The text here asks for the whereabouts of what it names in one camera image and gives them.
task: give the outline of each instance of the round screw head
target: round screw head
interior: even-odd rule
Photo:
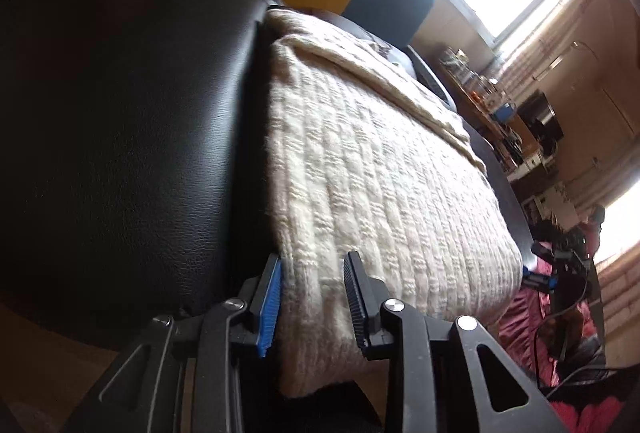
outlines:
[[[396,298],[389,298],[385,301],[385,308],[391,312],[400,312],[404,308],[404,303]]]
[[[478,321],[476,318],[471,316],[460,316],[458,318],[458,326],[462,328],[462,330],[466,330],[470,332],[471,330],[475,330],[478,326]]]
[[[229,298],[223,302],[222,305],[228,310],[242,310],[244,308],[244,301],[240,298]]]

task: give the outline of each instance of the red fabric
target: red fabric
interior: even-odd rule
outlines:
[[[606,433],[622,410],[623,404],[615,397],[607,397],[599,404],[590,404],[578,412],[564,402],[552,402],[570,433]]]
[[[578,412],[573,406],[569,406],[564,402],[552,402],[551,407],[556,414],[560,417],[560,420],[564,423],[569,433],[578,432]]]
[[[551,274],[551,266],[538,259],[536,272]],[[536,372],[533,356],[533,337],[542,320],[549,314],[549,296],[533,289],[522,288],[516,294],[507,312],[498,324],[498,340],[502,348],[523,368]],[[591,312],[586,301],[578,305],[584,317],[582,337],[590,337],[596,333],[591,319]],[[546,386],[556,386],[559,382],[556,374],[556,361],[546,352],[545,344],[538,339],[538,367],[540,382]]]

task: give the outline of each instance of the wall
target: wall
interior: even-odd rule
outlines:
[[[636,27],[629,0],[593,0],[567,41],[586,43],[597,59],[574,50],[540,82],[564,131],[556,166],[570,196],[602,174],[593,158],[606,165],[640,133]]]
[[[640,363],[640,318],[630,321],[605,340],[608,366],[629,366]]]
[[[494,59],[491,48],[449,0],[436,0],[411,46],[426,60],[437,58],[445,47],[462,49],[474,71],[481,71]]]

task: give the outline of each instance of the metal screw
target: metal screw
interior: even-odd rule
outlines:
[[[385,308],[391,312],[400,312],[404,308],[404,303],[399,299],[389,298],[385,301]]]
[[[242,310],[244,308],[244,301],[240,298],[229,298],[223,302],[222,306],[227,310]]]
[[[476,327],[478,326],[478,321],[476,321],[476,318],[471,316],[460,316],[458,318],[458,326],[462,328],[462,330],[470,332],[471,330],[476,329]]]
[[[162,323],[165,327],[171,324],[171,320],[169,318],[155,317],[154,321],[156,321],[157,323]]]

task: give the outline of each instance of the blue panel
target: blue panel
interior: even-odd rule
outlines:
[[[390,44],[403,48],[435,0],[351,0],[342,15]]]

